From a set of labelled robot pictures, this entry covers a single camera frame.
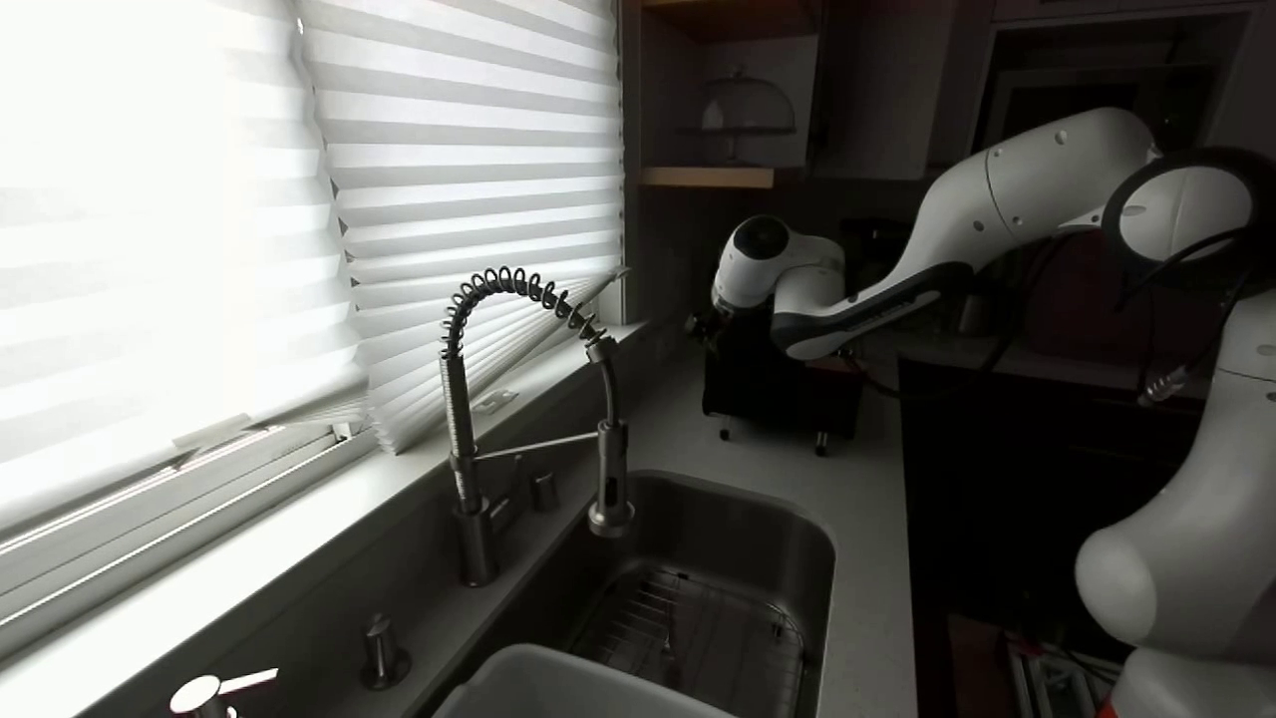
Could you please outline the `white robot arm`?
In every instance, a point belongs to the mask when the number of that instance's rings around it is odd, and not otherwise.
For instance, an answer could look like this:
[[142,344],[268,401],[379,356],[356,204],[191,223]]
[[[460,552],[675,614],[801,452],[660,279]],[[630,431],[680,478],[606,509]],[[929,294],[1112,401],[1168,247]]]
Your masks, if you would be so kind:
[[1172,282],[1220,300],[1196,356],[1204,416],[1175,473],[1094,529],[1071,563],[1088,617],[1127,645],[1095,718],[1276,718],[1276,282],[1272,159],[1163,151],[1127,107],[1084,107],[956,159],[922,195],[893,266],[844,282],[844,250],[779,214],[742,220],[708,300],[767,306],[779,351],[815,364],[1014,254],[1053,266],[1094,239],[1112,258],[1088,306]]

